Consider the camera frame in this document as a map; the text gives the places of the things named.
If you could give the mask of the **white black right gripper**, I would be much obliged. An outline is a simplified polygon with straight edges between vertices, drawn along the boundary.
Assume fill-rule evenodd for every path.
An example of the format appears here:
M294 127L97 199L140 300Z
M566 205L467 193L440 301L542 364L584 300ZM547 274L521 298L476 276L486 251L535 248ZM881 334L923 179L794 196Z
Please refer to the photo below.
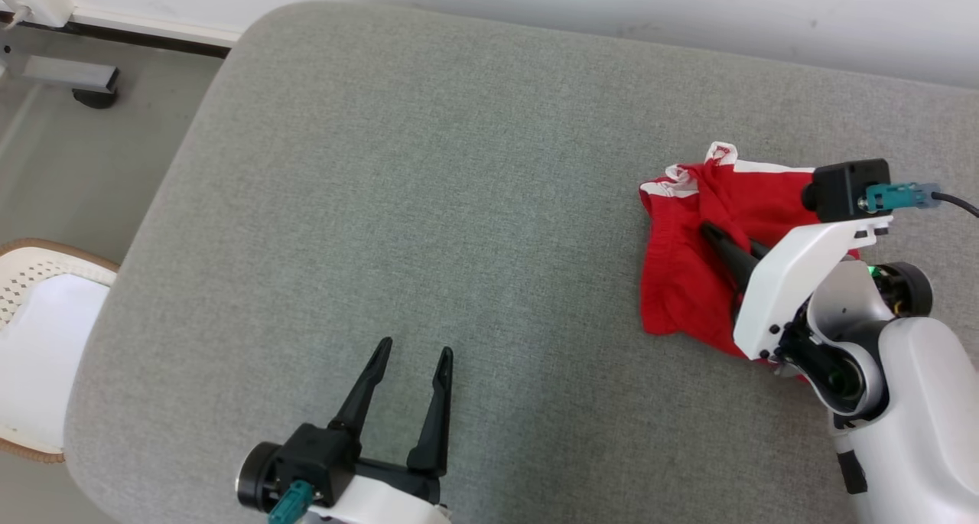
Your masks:
M745 293L732 330L738 349L749 360L772 353L780 336L770 328L794 321L798 308L846 254L875 244L893 220L883 215L799 226L772 249L750 239L748 251L724 229L703 222L701 235L730 274L735 294Z

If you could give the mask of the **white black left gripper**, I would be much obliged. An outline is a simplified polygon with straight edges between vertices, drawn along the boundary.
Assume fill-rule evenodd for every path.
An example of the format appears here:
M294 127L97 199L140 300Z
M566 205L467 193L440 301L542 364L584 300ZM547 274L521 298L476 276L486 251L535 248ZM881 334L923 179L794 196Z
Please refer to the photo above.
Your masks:
M385 375L394 339L382 338L329 429L361 434L372 396ZM407 468L363 459L356 475L332 507L316 502L307 523L450 523L450 510L441 503L438 477L447 474L450 419L454 387L454 351L444 347L431 379L431 401L418 443L407 457Z

